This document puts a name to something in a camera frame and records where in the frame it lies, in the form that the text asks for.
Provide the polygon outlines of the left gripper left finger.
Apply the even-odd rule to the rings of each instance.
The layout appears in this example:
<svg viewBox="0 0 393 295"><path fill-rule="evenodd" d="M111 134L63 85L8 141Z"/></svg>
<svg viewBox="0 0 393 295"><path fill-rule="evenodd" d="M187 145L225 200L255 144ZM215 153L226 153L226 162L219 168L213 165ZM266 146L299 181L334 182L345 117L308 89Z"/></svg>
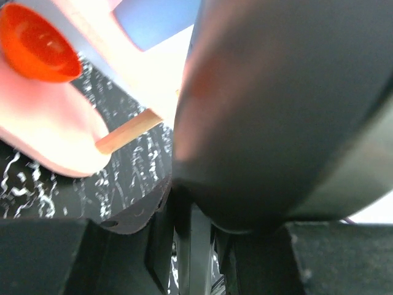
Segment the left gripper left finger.
<svg viewBox="0 0 393 295"><path fill-rule="evenodd" d="M3 219L2 294L166 294L171 177L114 217Z"/></svg>

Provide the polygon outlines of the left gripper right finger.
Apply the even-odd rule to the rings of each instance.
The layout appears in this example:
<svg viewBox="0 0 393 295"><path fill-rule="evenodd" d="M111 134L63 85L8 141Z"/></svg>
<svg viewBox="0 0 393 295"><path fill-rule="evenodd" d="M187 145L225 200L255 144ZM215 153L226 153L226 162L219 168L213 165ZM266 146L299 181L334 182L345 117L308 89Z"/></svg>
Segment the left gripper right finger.
<svg viewBox="0 0 393 295"><path fill-rule="evenodd" d="M220 235L227 294L392 294L392 226L296 222Z"/></svg>

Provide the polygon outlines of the grey shower head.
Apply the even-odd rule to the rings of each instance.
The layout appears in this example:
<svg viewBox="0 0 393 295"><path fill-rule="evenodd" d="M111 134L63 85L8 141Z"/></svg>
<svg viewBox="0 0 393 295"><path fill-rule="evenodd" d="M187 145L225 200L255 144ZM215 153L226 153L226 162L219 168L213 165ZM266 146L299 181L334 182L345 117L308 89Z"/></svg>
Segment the grey shower head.
<svg viewBox="0 0 393 295"><path fill-rule="evenodd" d="M392 2L203 1L190 47L179 292L209 294L221 234L344 223L392 190Z"/></svg>

